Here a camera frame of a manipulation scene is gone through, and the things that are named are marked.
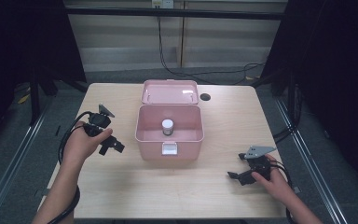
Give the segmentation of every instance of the gray floor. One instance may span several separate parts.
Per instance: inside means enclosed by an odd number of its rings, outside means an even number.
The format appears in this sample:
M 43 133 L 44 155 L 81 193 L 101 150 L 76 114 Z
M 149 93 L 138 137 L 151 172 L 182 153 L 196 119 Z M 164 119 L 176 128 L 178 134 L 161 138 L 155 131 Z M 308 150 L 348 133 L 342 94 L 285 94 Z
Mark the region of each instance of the gray floor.
M 207 68 L 207 69 L 186 69 L 188 73 L 198 73 L 205 71 L 235 71 L 236 68 Z M 248 77 L 255 77 L 260 70 L 249 71 Z M 212 83 L 233 84 L 244 78 L 244 73 L 238 74 L 213 74 L 199 75 L 198 78 L 207 79 Z M 142 83 L 147 79 L 194 79 L 193 77 L 176 77 L 170 75 L 163 69 L 117 71 L 109 73 L 90 73 L 88 74 L 89 83 L 93 82 L 116 82 L 116 83 Z M 199 84 L 207 82 L 196 79 Z M 245 79 L 240 82 L 246 85 L 252 80 Z M 29 223 L 34 216 L 37 206 L 40 203 L 40 195 L 35 193 L 46 187 L 54 166 L 57 162 L 57 148 L 62 138 L 63 131 L 66 130 L 74 119 L 78 108 L 84 98 L 84 93 L 72 89 L 71 87 L 57 83 L 60 90 L 57 96 L 51 98 L 51 105 L 45 116 L 45 120 L 33 141 L 29 152 L 10 189 L 0 207 L 0 223 Z M 263 106 L 268 125 L 272 133 L 277 133 L 285 127 L 282 116 L 271 96 L 269 86 L 261 86 L 256 89 L 261 105 Z M 16 153 L 21 143 L 22 137 L 28 130 L 30 121 L 31 107 L 30 101 L 23 105 L 17 104 L 17 99 L 23 94 L 18 91 L 16 100 L 13 102 L 7 115 L 0 126 L 0 177 L 6 171 L 11 158 Z M 42 105 L 45 105 L 49 98 L 41 94 Z M 358 223 L 358 174 L 346 163 L 339 153 L 339 148 L 334 142 L 324 136 L 324 129 L 319 124 L 317 118 L 304 106 L 302 118 L 299 125 L 313 158 L 317 162 L 321 173 L 337 197 L 339 206 L 342 208 L 348 223 Z M 324 201 L 315 187 L 310 173 L 300 154 L 296 149 L 291 136 L 278 144 L 282 160 L 287 166 L 294 185 L 301 189 L 298 196 L 324 221 L 324 223 L 334 223 L 327 211 Z M 113 223 L 113 220 L 77 220 L 77 223 Z M 285 218 L 260 220 L 249 219 L 247 223 L 287 223 Z M 125 223 L 174 223 L 173 220 L 127 220 Z M 191 223 L 240 223 L 238 220 L 191 220 Z

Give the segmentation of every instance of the white cylindrical object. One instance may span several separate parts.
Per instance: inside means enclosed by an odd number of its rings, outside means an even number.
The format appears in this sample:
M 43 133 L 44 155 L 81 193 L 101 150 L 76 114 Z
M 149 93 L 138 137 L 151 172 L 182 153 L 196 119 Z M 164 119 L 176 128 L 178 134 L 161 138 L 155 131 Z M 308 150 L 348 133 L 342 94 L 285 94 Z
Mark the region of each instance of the white cylindrical object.
M 162 132 L 165 135 L 171 135 L 173 133 L 173 121 L 171 119 L 162 121 Z

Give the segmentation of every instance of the dark curtain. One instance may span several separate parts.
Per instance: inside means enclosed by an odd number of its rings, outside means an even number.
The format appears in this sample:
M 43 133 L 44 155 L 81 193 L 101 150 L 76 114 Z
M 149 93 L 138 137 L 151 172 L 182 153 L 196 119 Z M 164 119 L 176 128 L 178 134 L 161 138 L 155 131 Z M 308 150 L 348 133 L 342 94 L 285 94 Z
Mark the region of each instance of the dark curtain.
M 294 72 L 310 109 L 358 172 L 358 0 L 289 1 L 286 11 L 263 76 L 283 64 Z M 274 81 L 285 87 L 288 77 Z
M 86 81 L 68 16 L 22 7 L 64 7 L 60 0 L 0 1 L 0 119 L 15 86 L 32 80 Z

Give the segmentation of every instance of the pink plastic box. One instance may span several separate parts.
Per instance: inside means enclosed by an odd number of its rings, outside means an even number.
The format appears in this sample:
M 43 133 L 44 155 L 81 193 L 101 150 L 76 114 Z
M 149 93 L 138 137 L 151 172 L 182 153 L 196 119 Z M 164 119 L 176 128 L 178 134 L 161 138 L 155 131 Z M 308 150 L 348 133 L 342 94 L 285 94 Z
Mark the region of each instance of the pink plastic box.
M 196 160 L 204 137 L 197 83 L 189 80 L 147 80 L 136 125 L 144 160 Z M 173 122 L 172 134 L 162 121 Z

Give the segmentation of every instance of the finger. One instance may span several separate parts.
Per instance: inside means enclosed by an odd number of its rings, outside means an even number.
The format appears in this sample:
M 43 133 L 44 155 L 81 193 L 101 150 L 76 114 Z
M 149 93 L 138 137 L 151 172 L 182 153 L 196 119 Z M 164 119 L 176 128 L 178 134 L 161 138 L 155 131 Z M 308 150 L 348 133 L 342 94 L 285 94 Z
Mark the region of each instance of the finger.
M 264 187 L 269 184 L 269 181 L 267 181 L 267 179 L 264 178 L 264 177 L 263 177 L 261 174 L 259 174 L 258 172 L 252 172 L 251 175 L 252 175 L 252 177 L 255 179 L 255 181 L 257 181 L 257 183 L 260 183 L 260 184 L 263 185 Z
M 266 154 L 265 156 L 266 156 L 270 161 L 276 161 L 276 159 L 275 159 L 273 156 L 269 155 L 269 154 Z
M 270 176 L 271 178 L 274 178 L 275 176 L 282 175 L 281 171 L 279 171 L 278 168 L 271 168 Z
M 78 122 L 75 124 L 75 127 L 83 126 L 84 124 L 85 124 L 84 121 L 78 121 Z
M 94 137 L 98 142 L 102 142 L 112 134 L 113 130 L 111 128 L 103 130 L 100 134 Z

